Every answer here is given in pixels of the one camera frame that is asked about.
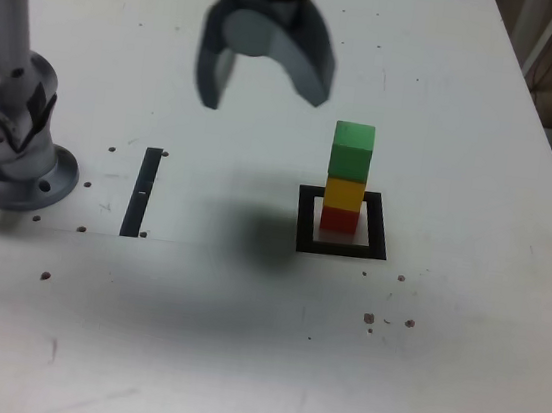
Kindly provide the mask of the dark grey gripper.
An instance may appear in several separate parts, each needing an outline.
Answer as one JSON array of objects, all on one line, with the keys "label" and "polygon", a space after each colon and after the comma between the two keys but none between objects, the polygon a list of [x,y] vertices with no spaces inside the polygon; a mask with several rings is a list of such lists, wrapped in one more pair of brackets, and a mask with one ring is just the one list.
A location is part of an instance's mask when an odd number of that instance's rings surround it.
[{"label": "dark grey gripper", "polygon": [[311,0],[218,0],[205,17],[196,62],[201,103],[219,107],[240,54],[278,63],[298,95],[318,107],[330,97],[336,67],[330,42]]}]

